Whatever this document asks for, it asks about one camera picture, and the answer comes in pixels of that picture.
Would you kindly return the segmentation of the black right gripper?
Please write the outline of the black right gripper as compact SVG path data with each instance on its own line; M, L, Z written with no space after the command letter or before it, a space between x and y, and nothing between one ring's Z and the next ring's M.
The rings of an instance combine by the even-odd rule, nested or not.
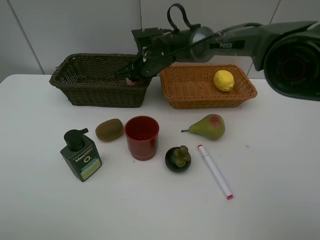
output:
M115 71L118 78L129 78L133 81L145 80L156 76L163 69L175 62L191 63L194 58L191 49L192 31L180 30L167 32L161 36L155 36L151 45L138 51L136 57L136 71L133 63L128 63Z

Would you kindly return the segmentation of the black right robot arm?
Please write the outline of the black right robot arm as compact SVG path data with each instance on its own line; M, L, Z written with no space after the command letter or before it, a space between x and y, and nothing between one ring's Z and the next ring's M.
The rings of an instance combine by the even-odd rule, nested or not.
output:
M149 80L173 63L206 63L214 56L251 57L270 87L295 99L320 99L320 26L316 21L244 23L217 32L198 24L188 30L133 30L136 57L118 78Z

